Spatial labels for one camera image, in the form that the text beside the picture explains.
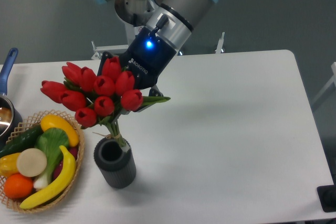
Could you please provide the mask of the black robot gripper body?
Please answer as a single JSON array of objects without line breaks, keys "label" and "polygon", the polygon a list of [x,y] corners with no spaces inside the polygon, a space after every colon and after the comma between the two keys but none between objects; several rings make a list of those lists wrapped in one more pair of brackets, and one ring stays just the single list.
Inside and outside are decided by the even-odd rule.
[{"label": "black robot gripper body", "polygon": [[176,51],[162,38],[142,28],[126,52],[119,55],[120,65],[128,67],[135,77],[136,89],[156,85],[159,75],[175,56]]}]

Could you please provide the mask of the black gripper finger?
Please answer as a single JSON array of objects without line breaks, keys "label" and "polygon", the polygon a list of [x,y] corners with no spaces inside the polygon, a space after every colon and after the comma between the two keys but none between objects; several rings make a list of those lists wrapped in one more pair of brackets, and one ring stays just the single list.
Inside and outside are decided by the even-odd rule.
[{"label": "black gripper finger", "polygon": [[97,76],[118,77],[120,74],[119,56],[104,52],[100,61]]},{"label": "black gripper finger", "polygon": [[144,96],[139,89],[129,90],[123,94],[123,114],[141,112],[156,103],[163,103],[163,94],[154,86],[149,95]]}]

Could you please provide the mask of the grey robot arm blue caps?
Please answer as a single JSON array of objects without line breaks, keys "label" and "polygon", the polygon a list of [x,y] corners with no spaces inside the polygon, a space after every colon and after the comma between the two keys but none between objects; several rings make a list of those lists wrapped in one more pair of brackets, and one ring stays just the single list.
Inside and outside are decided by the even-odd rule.
[{"label": "grey robot arm blue caps", "polygon": [[218,0],[97,0],[114,1],[119,18],[140,31],[119,57],[131,71],[135,88],[149,88],[144,106],[163,101],[156,87],[159,75],[185,44],[194,28]]}]

